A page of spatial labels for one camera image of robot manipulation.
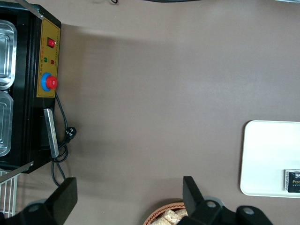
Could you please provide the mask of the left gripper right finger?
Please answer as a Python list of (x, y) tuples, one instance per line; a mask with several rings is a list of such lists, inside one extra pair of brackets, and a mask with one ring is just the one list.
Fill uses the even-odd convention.
[(218, 198), (204, 198), (193, 177), (183, 177), (182, 196), (187, 216), (179, 225), (271, 225), (270, 219), (259, 208), (239, 206), (227, 209)]

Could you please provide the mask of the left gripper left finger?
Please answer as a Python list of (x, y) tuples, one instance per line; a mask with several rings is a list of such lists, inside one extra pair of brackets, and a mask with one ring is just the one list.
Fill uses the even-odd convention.
[(63, 225), (77, 204), (77, 180), (66, 178), (47, 198), (35, 201), (16, 215), (5, 218), (2, 225)]

